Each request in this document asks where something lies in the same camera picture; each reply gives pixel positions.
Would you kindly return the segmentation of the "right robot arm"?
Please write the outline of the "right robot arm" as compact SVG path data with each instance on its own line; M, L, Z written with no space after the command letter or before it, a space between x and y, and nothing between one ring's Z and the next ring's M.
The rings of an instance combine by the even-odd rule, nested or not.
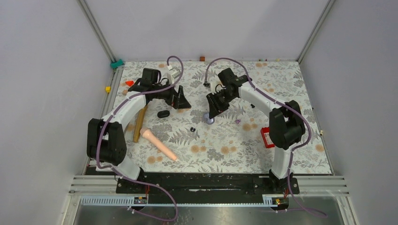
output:
M269 120L269 137L275 145L274 161L270 170L269 187L275 193L283 192L291 176L292 145L301 141L305 133L304 118L296 101L281 103L258 89L246 75L238 77L230 68L218 74L222 88L211 86L206 98L209 112L204 114L207 124L213 124L216 116L228 110L236 98L248 101L263 112Z

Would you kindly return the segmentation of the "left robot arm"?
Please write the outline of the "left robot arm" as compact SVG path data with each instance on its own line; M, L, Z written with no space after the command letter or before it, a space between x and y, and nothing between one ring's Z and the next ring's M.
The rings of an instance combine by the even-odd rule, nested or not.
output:
M87 156L95 159L99 169L116 169L120 176L129 178L128 187L135 193L145 188L140 177L141 168L127 157L124 131L135 115L150 101L162 99L175 109L188 109L190 103L184 96L183 87L174 88L182 72L168 66L166 82L157 69L144 68L141 78L129 87L125 99L111 112L88 123Z

